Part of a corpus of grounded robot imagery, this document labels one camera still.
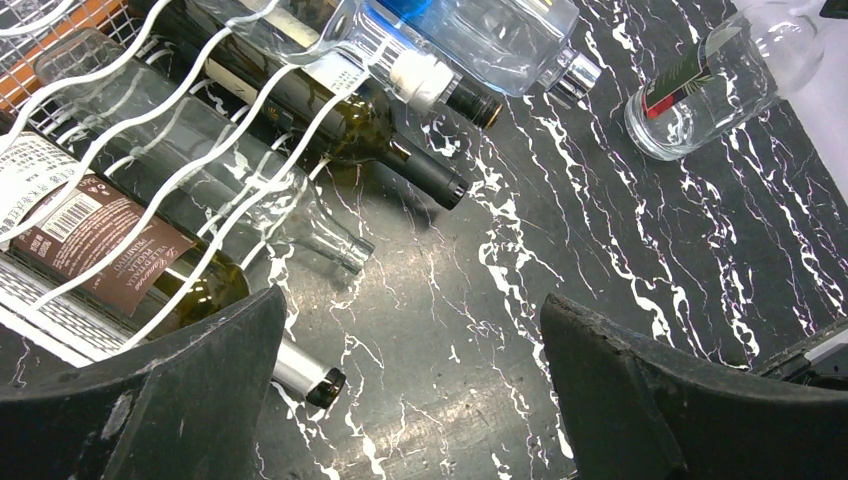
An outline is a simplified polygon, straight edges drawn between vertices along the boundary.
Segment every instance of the black marble surface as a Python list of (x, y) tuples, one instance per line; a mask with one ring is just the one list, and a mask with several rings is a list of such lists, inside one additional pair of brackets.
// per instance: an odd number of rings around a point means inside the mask
[[(323, 198), (377, 246), (363, 274), (302, 251), (251, 269), (286, 290), (290, 335), (348, 376), (326, 412), (272, 385), (256, 478), (566, 477), (536, 318), (549, 292), (741, 369), (845, 314), (848, 209), (788, 105), (682, 162), (646, 159), (624, 131), (629, 94), (730, 3), (577, 3), (573, 44), (605, 68), (582, 108), (509, 99), (486, 136), (409, 115), (410, 136), (473, 182), (459, 207), (378, 165), (331, 165)], [(2, 333), (10, 383), (59, 368)]]

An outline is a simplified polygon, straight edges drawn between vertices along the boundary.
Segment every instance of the brown wine label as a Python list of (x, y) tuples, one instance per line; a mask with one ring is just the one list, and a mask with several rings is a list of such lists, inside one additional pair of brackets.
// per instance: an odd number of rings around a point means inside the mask
[[(68, 157), (55, 147), (50, 152)], [(61, 189), (60, 185), (36, 202), (24, 218), (46, 206)], [(143, 207), (90, 174), (59, 208), (12, 245), (63, 277), (74, 278), (114, 250), (143, 214)], [(154, 217), (117, 260), (82, 287), (132, 316), (153, 283), (193, 246), (194, 240)]]
[(646, 117), (659, 117), (713, 80), (707, 64), (706, 45), (705, 38), (671, 70), (648, 84), (642, 104)]

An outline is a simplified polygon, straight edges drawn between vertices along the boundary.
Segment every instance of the wine bottle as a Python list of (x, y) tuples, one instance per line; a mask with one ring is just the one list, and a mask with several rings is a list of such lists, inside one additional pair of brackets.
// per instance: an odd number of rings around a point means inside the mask
[[(83, 29), (48, 49), (35, 65), (45, 84), (70, 76), (92, 73), (115, 61), (123, 48), (94, 29)], [(162, 104), (176, 86), (136, 59), (101, 80), (75, 85), (56, 97), (72, 107), (73, 115), (102, 133), (117, 123), (136, 118)], [(128, 128), (120, 140), (141, 163), (160, 175), (170, 176), (186, 164), (209, 154), (236, 125), (218, 115), (201, 100), (186, 95), (159, 117)], [(352, 274), (359, 273), (374, 246), (339, 225), (326, 211), (315, 186), (294, 166), (279, 182), (271, 183), (285, 159), (252, 135), (238, 142), (179, 185), (192, 201), (217, 221), (224, 221), (242, 201), (257, 190), (268, 193), (254, 203), (228, 235), (243, 245), (264, 241), (268, 245), (298, 244), (337, 262)], [(228, 252), (227, 244), (223, 251)]]
[[(140, 10), (147, 0), (132, 0)], [(200, 48), (220, 25), (197, 10), (176, 1), (165, 8), (154, 31), (170, 40), (177, 53), (194, 62)], [(206, 74), (248, 104), (256, 99), (279, 65), (238, 37), (225, 39), (205, 64)], [(286, 75), (263, 105), (263, 114), (287, 128), (291, 119), (306, 126), (339, 91), (338, 85), (357, 76), (355, 66), (338, 54)], [(378, 161), (452, 209), (465, 195), (468, 183), (401, 135), (394, 126), (391, 102), (380, 85), (366, 82), (357, 93), (339, 103), (324, 119), (312, 140), (314, 151), (328, 153), (342, 163)], [(493, 114), (484, 114), (493, 122)]]
[[(14, 120), (0, 112), (0, 131)], [(42, 208), (78, 166), (77, 159), (32, 131), (23, 132), (0, 155), (2, 200), (0, 233)], [(103, 259), (138, 223), (144, 207), (109, 179), (88, 172), (52, 215), (2, 249), (61, 283)], [(206, 252), (206, 243), (161, 217), (154, 217), (120, 257), (84, 283), (79, 294), (101, 304), (138, 331), (182, 287)], [(203, 320), (249, 294), (238, 265), (216, 253), (212, 262), (148, 338), (157, 338)]]

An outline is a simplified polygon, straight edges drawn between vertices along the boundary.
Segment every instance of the wire rack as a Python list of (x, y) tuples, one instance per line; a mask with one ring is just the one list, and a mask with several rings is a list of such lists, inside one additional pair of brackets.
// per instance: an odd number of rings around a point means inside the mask
[[(124, 45), (128, 52), (130, 52), (125, 55), (126, 58), (122, 57), (114, 64), (105, 67), (101, 71), (104, 72), (103, 75), (100, 76), (100, 78), (103, 78), (108, 74), (106, 71), (110, 69), (112, 69), (111, 71), (116, 71), (132, 55), (144, 51), (155, 18), (170, 0), (160, 0), (150, 11), (146, 19), (131, 17), (127, 11), (125, 1), (122, 0), (2, 0), (2, 2), (0, 4), (2, 5), (0, 6), (0, 47), (2, 47), (0, 48), (0, 52), (2, 52), (0, 55), (0, 67), (2, 67), (2, 70), (0, 72), (3, 75), (0, 76), (0, 108), (14, 113), (18, 117), (18, 121), (10, 134), (0, 137), (0, 153), (11, 145), (27, 121), (32, 127), (48, 135), (67, 122), (73, 121), (70, 119), (68, 112), (63, 111), (62, 108), (51, 106), (53, 105), (50, 102), (51, 96), (56, 91), (59, 91), (61, 86), (67, 84), (67, 82), (84, 83), (84, 81), (96, 81), (99, 79), (94, 78), (97, 74), (90, 74), (83, 77), (65, 79), (46, 87), (41, 86), (35, 77), (33, 68), (39, 55), (77, 29), (86, 27), (98, 28), (101, 31), (107, 32), (113, 40)], [(232, 19), (228, 25), (232, 25), (232, 22), (238, 21), (239, 19)], [(180, 85), (180, 88), (163, 105), (137, 119), (121, 122), (107, 131), (104, 136), (95, 139), (88, 152), (82, 157), (77, 175), (62, 189), (57, 198), (51, 200), (51, 204), (53, 202), (59, 204), (67, 197), (71, 189), (82, 178), (85, 169), (93, 160), (94, 155), (97, 154), (100, 148), (106, 145), (106, 142), (110, 138), (110, 132), (112, 132), (111, 136), (114, 136), (114, 134), (125, 128), (149, 121), (157, 116), (157, 111), (158, 113), (164, 113), (184, 93), (190, 93), (193, 82), (196, 81), (204, 60), (214, 45), (229, 34), (231, 34), (229, 28), (224, 28), (209, 41), (201, 51), (192, 71)], [(108, 265), (131, 243), (144, 228), (144, 225), (155, 214), (156, 208), (158, 208), (164, 197), (179, 184), (179, 181), (183, 177), (197, 167), (211, 162), (224, 150), (230, 148), (244, 134), (250, 122), (256, 117), (262, 103), (273, 86), (284, 75), (295, 68), (299, 67), (284, 66), (269, 80), (265, 88), (260, 91), (253, 107), (249, 110), (245, 107), (233, 116), (233, 121), (239, 120), (241, 124), (229, 138), (224, 140), (204, 158), (196, 159), (169, 178), (163, 184), (156, 197), (150, 202), (147, 212), (122, 242), (122, 245), (119, 245), (112, 254), (108, 255), (89, 271), (84, 272), (76, 279), (58, 288), (51, 288), (49, 279), (40, 277), (32, 269), (27, 268), (26, 265), (12, 257), (0, 255), (0, 307), (2, 307), (2, 310), (0, 310), (0, 323), (77, 367), (106, 359), (133, 347), (139, 342), (143, 342), (144, 337), (188, 293), (190, 285), (197, 278), (195, 275), (199, 275), (206, 264), (208, 264), (208, 261), (211, 260), (212, 254), (220, 247), (223, 237), (226, 236), (229, 228), (232, 227), (252, 203), (256, 203), (256, 201), (267, 193), (275, 181), (281, 180), (288, 170), (292, 168), (315, 133), (323, 117), (339, 101), (350, 95), (362, 84), (366, 78), (364, 73), (358, 82), (354, 82), (347, 91), (337, 95), (333, 101), (329, 102), (319, 112), (312, 124), (306, 129), (300, 144), (291, 152), (288, 161), (274, 179), (253, 196), (243, 200), (238, 205), (238, 208), (230, 214), (227, 222), (218, 229), (214, 239), (210, 242), (210, 248), (204, 261), (201, 261), (192, 276), (185, 282), (184, 288), (141, 331), (133, 334), (129, 329), (122, 327), (119, 319), (111, 317), (103, 309), (97, 308), (93, 304), (87, 304), (81, 297), (73, 295), (73, 289), (88, 278), (93, 277), (97, 271)], [(69, 137), (68, 134), (64, 134), (58, 139), (57, 143), (61, 144), (63, 141), (68, 140)], [(312, 171), (310, 178), (314, 179), (325, 165), (326, 161), (320, 163)], [(50, 211), (52, 211), (51, 208), (44, 208), (37, 211), (27, 221), (18, 225), (16, 229), (0, 235), (0, 242), (7, 241), (23, 233), (46, 217)], [(258, 252), (261, 247), (262, 245), (257, 245), (254, 248), (254, 252)]]

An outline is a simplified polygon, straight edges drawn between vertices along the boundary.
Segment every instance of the glass bottle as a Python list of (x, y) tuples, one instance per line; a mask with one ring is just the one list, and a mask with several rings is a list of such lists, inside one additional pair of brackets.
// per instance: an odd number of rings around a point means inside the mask
[[(14, 124), (0, 111), (0, 133)], [(2, 230), (23, 221), (61, 190), (77, 159), (31, 131), (0, 155), (0, 182), (6, 186), (0, 212)], [(14, 214), (18, 197), (27, 207)], [(90, 172), (75, 194), (39, 226), (3, 249), (57, 284), (105, 257), (138, 223), (144, 207), (109, 179)], [(139, 242), (74, 293), (103, 307), (136, 332), (182, 287), (206, 253), (206, 243), (154, 217)], [(247, 297), (247, 280), (229, 257), (218, 252), (176, 308), (148, 338), (158, 338), (199, 322)]]
[(573, 102), (601, 70), (568, 46), (571, 0), (378, 0), (471, 75), (513, 97), (534, 83)]
[[(194, 63), (212, 33), (186, 15), (168, 14), (170, 9), (165, 9), (166, 15), (156, 22), (154, 32), (164, 35), (166, 43), (182, 57), (182, 61), (170, 63), (172, 74), (180, 76), (188, 72), (188, 64)], [(253, 104), (258, 89), (278, 68), (239, 38), (225, 40), (205, 64), (210, 78), (248, 104)], [(293, 119), (298, 127), (305, 127), (332, 98), (333, 92), (314, 77), (295, 71), (277, 84), (262, 113), (285, 130), (291, 128)], [(366, 82), (333, 109), (310, 142), (310, 150), (327, 153), (340, 163), (379, 161), (447, 209), (453, 209), (468, 189), (468, 182), (397, 131), (389, 97), (374, 82)]]
[[(426, 113), (446, 103), (467, 116), (487, 97), (400, 34), (366, 0), (190, 0), (277, 61), (306, 65), (330, 51), (348, 57), (404, 103)], [(231, 19), (251, 18), (247, 22)]]
[(677, 160), (807, 85), (824, 57), (815, 4), (746, 8), (642, 87), (624, 114), (639, 149)]
[[(97, 71), (117, 59), (123, 49), (93, 29), (80, 30), (39, 58), (39, 80), (51, 83), (62, 78)], [(143, 115), (164, 102), (176, 86), (137, 60), (100, 82), (64, 89), (56, 97), (71, 104), (75, 118), (102, 133), (115, 124)], [(132, 127), (117, 140), (126, 150), (157, 173), (175, 173), (214, 149), (236, 125), (218, 115), (197, 98), (186, 95), (156, 119)], [(180, 184), (210, 215), (224, 219), (241, 200), (267, 184), (285, 163), (282, 156), (255, 137), (242, 135), (235, 146), (196, 171)], [(365, 265), (374, 247), (351, 234), (326, 212), (315, 187), (300, 168), (253, 205), (230, 234), (234, 243), (258, 240), (269, 245), (297, 244), (329, 258), (352, 274)]]

